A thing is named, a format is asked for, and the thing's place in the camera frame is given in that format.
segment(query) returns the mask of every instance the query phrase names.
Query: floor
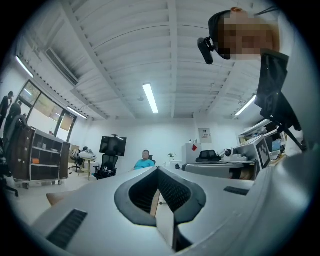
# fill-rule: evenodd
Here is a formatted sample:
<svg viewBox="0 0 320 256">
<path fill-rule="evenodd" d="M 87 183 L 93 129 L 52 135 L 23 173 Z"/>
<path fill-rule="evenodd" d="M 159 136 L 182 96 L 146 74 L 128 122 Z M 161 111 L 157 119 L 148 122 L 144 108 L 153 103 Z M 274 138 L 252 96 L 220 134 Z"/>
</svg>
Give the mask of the floor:
<svg viewBox="0 0 320 256">
<path fill-rule="evenodd" d="M 78 173 L 74 170 L 70 170 L 68 179 L 63 180 L 62 185 L 52 185 L 51 182 L 42 183 L 30 183 L 29 189 L 22 188 L 20 183 L 14 182 L 13 178 L 6 178 L 10 187 L 18 190 L 19 197 L 15 197 L 13 192 L 8 191 L 7 196 L 15 209 L 16 214 L 28 225 L 32 225 L 40 215 L 46 210 L 51 208 L 51 205 L 47 199 L 48 193 L 59 193 L 66 191 L 75 191 L 82 186 L 96 182 L 96 178 L 91 176 L 88 180 L 87 173 Z"/>
<path fill-rule="evenodd" d="M 62 185 L 52 185 L 51 182 L 42 183 L 30 183 L 29 189 L 22 188 L 22 185 L 14 182 L 13 178 L 6 178 L 10 187 L 18 190 L 19 197 L 15 197 L 15 193 L 8 191 L 7 198 L 11 202 L 13 209 L 18 217 L 26 224 L 32 225 L 46 210 L 51 208 L 51 205 L 47 199 L 48 193 L 60 193 L 66 191 L 75 191 L 84 185 L 97 182 L 97 179 L 93 176 L 88 180 L 87 173 L 78 173 L 75 170 L 70 170 L 68 179 L 63 180 Z M 159 232 L 167 243 L 172 246 L 174 235 L 174 214 L 166 204 L 162 195 L 160 195 L 159 202 L 162 205 L 158 205 L 156 211 L 156 221 Z"/>
</svg>

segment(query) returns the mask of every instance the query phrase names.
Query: white wall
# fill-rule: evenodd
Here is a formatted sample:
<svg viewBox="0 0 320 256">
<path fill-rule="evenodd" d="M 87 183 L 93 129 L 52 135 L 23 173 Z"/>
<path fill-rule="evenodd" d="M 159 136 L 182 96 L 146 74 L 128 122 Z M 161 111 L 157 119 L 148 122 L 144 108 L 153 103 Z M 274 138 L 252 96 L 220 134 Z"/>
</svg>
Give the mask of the white wall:
<svg viewBox="0 0 320 256">
<path fill-rule="evenodd" d="M 97 162 L 102 161 L 103 154 L 99 153 L 102 137 L 112 134 L 127 138 L 125 156 L 119 156 L 116 164 L 117 173 L 123 173 L 142 158 L 143 150 L 149 150 L 159 166 L 169 161 L 169 153 L 181 160 L 182 145 L 195 139 L 195 123 L 193 119 L 93 121 L 84 146 L 97 154 Z"/>
<path fill-rule="evenodd" d="M 223 149 L 236 147 L 238 145 L 238 135 L 243 132 L 246 125 L 239 120 L 208 120 L 197 119 L 197 139 L 200 142 L 198 128 L 209 128 L 212 143 L 203 143 L 202 150 L 215 150 L 216 153 Z"/>
<path fill-rule="evenodd" d="M 13 91 L 13 94 L 17 97 L 29 78 L 30 76 L 26 71 L 16 62 L 12 62 L 8 65 L 4 69 L 0 78 L 0 101 L 2 101 L 4 96 L 7 96 L 10 91 Z M 0 137 L 3 136 L 5 123 L 6 120 L 4 120 L 2 124 Z"/>
<path fill-rule="evenodd" d="M 75 123 L 74 123 L 69 142 L 72 145 L 79 146 L 80 149 L 82 150 L 85 147 L 85 140 L 87 137 L 89 125 L 91 123 L 92 123 L 91 118 L 89 120 L 86 120 L 86 119 L 78 116 L 76 118 Z"/>
</svg>

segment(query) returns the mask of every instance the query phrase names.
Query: window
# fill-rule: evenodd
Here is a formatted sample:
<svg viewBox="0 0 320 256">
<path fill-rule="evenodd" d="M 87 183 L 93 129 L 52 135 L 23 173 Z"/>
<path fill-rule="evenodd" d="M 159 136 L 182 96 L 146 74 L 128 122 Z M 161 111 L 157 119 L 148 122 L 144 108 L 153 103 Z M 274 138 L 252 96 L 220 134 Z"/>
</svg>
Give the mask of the window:
<svg viewBox="0 0 320 256">
<path fill-rule="evenodd" d="M 50 119 L 58 122 L 63 109 L 44 94 L 41 94 L 34 108 Z"/>
<path fill-rule="evenodd" d="M 69 141 L 77 117 L 53 102 L 30 80 L 16 99 L 22 102 L 21 113 L 29 126 Z"/>
<path fill-rule="evenodd" d="M 39 91 L 30 81 L 28 81 L 19 96 L 33 106 L 36 103 L 40 93 L 41 91 Z"/>
</svg>

